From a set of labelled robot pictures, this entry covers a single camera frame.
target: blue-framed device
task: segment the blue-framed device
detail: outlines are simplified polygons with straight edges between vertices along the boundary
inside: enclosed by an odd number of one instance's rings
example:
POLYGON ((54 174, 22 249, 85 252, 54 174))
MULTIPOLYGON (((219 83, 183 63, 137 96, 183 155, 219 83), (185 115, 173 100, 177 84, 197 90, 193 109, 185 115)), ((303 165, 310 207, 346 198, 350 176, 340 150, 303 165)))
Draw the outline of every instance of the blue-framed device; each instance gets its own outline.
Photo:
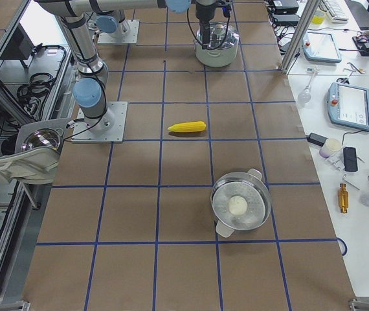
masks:
POLYGON ((334 82, 327 107, 332 123, 369 131, 369 89, 334 82))
POLYGON ((331 34, 308 31, 302 39, 304 55, 308 60, 324 63, 341 62, 341 54, 331 34))

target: black phone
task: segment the black phone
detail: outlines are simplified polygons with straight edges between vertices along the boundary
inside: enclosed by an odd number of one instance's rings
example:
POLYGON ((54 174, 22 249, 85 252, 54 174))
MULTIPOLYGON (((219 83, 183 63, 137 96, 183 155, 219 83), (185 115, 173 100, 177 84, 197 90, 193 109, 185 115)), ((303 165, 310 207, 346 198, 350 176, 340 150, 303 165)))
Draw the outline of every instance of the black phone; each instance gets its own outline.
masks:
POLYGON ((346 172, 357 172, 357 155, 354 147, 344 147, 342 150, 344 156, 344 170, 346 172))

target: tape roll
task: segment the tape roll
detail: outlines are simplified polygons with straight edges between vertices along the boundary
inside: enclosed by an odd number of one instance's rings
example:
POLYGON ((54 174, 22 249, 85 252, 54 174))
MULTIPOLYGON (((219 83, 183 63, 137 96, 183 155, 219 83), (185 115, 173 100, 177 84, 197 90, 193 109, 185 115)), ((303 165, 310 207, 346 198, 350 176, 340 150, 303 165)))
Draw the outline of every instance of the tape roll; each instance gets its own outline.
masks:
POLYGON ((322 22, 324 21, 324 18, 326 18, 326 15, 323 12, 315 12, 311 22, 313 24, 319 25, 319 24, 322 24, 322 22))

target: white mounting plate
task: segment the white mounting plate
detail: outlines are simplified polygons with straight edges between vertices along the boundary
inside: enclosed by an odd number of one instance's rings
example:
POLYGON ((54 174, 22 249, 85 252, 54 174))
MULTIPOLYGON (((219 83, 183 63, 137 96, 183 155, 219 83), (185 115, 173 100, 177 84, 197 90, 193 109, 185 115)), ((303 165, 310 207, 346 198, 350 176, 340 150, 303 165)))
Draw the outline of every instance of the white mounting plate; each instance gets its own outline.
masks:
POLYGON ((139 24, 140 21, 138 19, 128 20, 130 24, 130 33, 123 37, 122 39, 111 37, 109 34, 105 32, 100 34, 98 38, 98 44, 101 45, 123 45, 123 44, 136 44, 137 38, 139 36, 139 24))
MULTIPOLYGON (((80 133, 77 136, 71 138, 72 143, 83 143, 83 144, 94 144, 94 143, 122 143, 124 136, 124 128, 126 127, 126 116, 127 116, 127 102, 108 102, 108 109, 113 112, 115 116, 114 125, 110 129, 93 133, 91 131, 85 131, 87 126, 84 122, 75 123, 74 134, 80 133)), ((78 112, 77 118, 83 118, 84 114, 81 109, 78 112)))

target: white plastic chair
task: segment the white plastic chair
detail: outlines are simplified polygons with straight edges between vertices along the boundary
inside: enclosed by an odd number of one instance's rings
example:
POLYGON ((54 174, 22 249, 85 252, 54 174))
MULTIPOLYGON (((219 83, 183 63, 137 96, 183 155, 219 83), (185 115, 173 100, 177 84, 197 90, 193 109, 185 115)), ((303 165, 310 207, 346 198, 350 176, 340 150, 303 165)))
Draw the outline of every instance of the white plastic chair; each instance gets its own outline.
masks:
POLYGON ((38 204, 28 185, 52 183, 60 154, 49 147, 37 147, 18 154, 0 157, 0 183, 20 182, 34 208, 38 204))

